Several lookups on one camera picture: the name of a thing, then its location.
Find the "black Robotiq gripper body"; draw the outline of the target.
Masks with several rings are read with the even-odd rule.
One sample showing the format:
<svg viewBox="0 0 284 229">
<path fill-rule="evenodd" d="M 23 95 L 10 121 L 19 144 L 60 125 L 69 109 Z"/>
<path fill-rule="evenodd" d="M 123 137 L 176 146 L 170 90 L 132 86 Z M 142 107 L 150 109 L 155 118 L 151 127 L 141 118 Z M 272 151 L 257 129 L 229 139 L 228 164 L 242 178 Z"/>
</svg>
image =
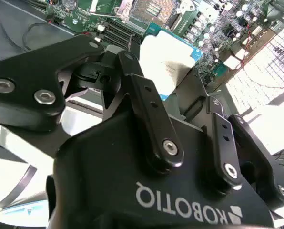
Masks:
<svg viewBox="0 0 284 229">
<path fill-rule="evenodd" d="M 220 229 L 271 227 L 266 204 L 244 181 L 224 191 L 211 174 L 202 130 L 170 118 L 184 150 L 167 173 L 137 155 L 97 153 L 91 161 L 54 162 L 51 229 Z"/>
</svg>

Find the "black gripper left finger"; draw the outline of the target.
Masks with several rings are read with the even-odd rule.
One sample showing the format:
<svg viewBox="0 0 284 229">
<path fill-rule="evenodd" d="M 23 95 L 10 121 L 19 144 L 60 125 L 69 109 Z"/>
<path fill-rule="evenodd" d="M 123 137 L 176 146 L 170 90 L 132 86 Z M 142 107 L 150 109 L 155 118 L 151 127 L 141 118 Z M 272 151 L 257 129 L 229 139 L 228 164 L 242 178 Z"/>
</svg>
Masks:
<svg viewBox="0 0 284 229">
<path fill-rule="evenodd" d="M 89 87 L 102 92 L 103 123 L 68 136 L 61 127 L 66 101 Z M 136 55 L 112 53 L 86 35 L 0 61 L 0 148 L 46 170 L 64 156 L 69 166 L 125 151 L 158 173 L 184 161 L 175 128 Z"/>
</svg>

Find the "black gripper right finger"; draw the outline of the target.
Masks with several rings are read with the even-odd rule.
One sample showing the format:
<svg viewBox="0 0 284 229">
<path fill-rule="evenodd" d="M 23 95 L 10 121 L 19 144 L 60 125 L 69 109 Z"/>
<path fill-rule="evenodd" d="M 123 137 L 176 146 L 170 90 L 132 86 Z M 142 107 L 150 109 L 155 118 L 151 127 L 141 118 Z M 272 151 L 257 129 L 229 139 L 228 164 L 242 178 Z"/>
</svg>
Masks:
<svg viewBox="0 0 284 229">
<path fill-rule="evenodd" d="M 221 103 L 210 96 L 194 69 L 176 86 L 180 113 L 186 122 L 202 129 L 211 154 L 211 174 L 224 191 L 244 181 L 269 207 L 284 207 L 284 171 L 240 115 L 224 117 Z"/>
</svg>

